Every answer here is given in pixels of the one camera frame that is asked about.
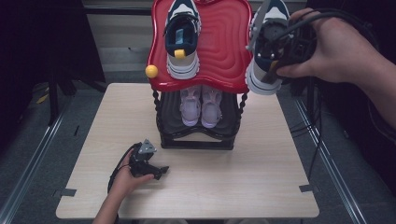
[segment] table top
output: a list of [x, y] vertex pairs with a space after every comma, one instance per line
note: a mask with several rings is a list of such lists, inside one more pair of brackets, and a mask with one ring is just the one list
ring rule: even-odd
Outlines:
[[[123, 153], [146, 138], [169, 171], [122, 203], [124, 218], [316, 217], [312, 191], [275, 95], [249, 94], [233, 150], [162, 149], [149, 84], [111, 84], [70, 176], [59, 218], [94, 218]], [[210, 139], [195, 133], [183, 140]]]

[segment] orange ball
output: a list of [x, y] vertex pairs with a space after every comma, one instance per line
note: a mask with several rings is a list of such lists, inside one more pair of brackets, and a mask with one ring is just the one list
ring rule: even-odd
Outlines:
[[155, 65], [148, 65], [146, 67], [146, 76], [148, 76], [149, 78], [154, 78], [156, 76], [158, 76], [158, 68]]

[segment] red shoe rack shelf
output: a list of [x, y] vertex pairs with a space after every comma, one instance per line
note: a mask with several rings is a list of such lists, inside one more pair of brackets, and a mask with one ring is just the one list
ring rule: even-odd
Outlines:
[[[156, 0], [151, 10], [154, 37], [148, 65], [155, 65], [158, 74], [148, 80], [154, 90], [162, 147], [232, 149], [248, 92], [245, 73], [251, 60], [251, 53], [246, 49], [251, 7], [247, 0], [194, 2], [200, 13], [202, 27], [197, 46], [199, 72], [191, 79], [174, 79], [166, 70], [163, 30], [173, 0]], [[223, 91], [220, 104], [223, 116], [213, 129], [203, 127], [200, 122], [187, 127], [181, 121], [179, 91], [202, 84]], [[243, 93], [239, 105], [236, 99], [238, 93]], [[196, 132], [205, 133], [220, 142], [177, 141], [180, 137]]]

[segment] finger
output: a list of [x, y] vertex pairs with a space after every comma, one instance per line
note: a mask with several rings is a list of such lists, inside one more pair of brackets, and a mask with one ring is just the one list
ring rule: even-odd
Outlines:
[[122, 161], [122, 163], [121, 163], [120, 166], [129, 164], [129, 160], [131, 159], [131, 156], [132, 156], [133, 151], [134, 151], [134, 150], [132, 149], [131, 151], [128, 152], [128, 154], [126, 154], [126, 156], [125, 156], [125, 158], [123, 159], [123, 161]]
[[138, 185], [144, 184], [146, 182], [149, 182], [150, 180], [154, 179], [154, 175], [150, 174], [150, 175], [142, 175], [139, 176], [138, 178], [136, 178], [136, 182], [138, 183]]
[[288, 66], [280, 67], [276, 73], [282, 77], [309, 77], [312, 72], [307, 63], [296, 63]]
[[290, 19], [291, 19], [292, 21], [298, 20], [298, 19], [300, 19], [304, 14], [306, 14], [307, 12], [312, 11], [312, 10], [313, 10], [313, 9], [310, 8], [310, 7], [306, 7], [306, 8], [304, 8], [304, 9], [298, 10], [298, 11], [296, 11], [296, 12], [294, 12], [293, 14], [290, 15]]
[[117, 173], [117, 176], [119, 175], [125, 175], [127, 174], [129, 177], [132, 177], [132, 173], [131, 173], [131, 166], [129, 165], [123, 165], [119, 168], [119, 172]]
[[[314, 9], [308, 7], [308, 8], [305, 8], [305, 9], [302, 9], [302, 10], [294, 12], [293, 14], [291, 14], [290, 19], [292, 21], [297, 21], [299, 19], [307, 20], [309, 18], [317, 16], [318, 14], [320, 14], [320, 12], [314, 11]], [[315, 30], [318, 29], [320, 21], [323, 21], [323, 19], [322, 20], [315, 20], [315, 21], [311, 22], [311, 24], [312, 24], [312, 26], [314, 27]]]

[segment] white sneaker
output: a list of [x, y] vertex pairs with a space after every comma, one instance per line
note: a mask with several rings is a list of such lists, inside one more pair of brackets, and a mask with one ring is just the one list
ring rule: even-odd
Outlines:
[[[248, 88], [258, 94], [271, 95], [276, 93], [282, 84], [282, 80], [277, 77], [267, 76], [274, 61], [272, 49], [267, 46], [268, 37], [276, 32], [281, 32], [288, 27], [289, 12], [282, 0], [270, 0], [270, 5], [265, 12], [260, 34], [253, 44], [253, 58], [247, 67], [246, 83]], [[252, 30], [255, 28], [257, 18], [259, 18], [261, 8], [254, 15], [250, 25], [250, 38]]]
[[171, 77], [189, 79], [199, 71], [196, 52], [201, 20], [193, 0], [175, 0], [165, 24], [167, 69]]
[[188, 87], [180, 91], [181, 119], [186, 126], [194, 126], [201, 113], [201, 85]]
[[220, 102], [222, 91], [204, 85], [202, 88], [201, 123], [206, 128], [214, 128], [221, 119]]

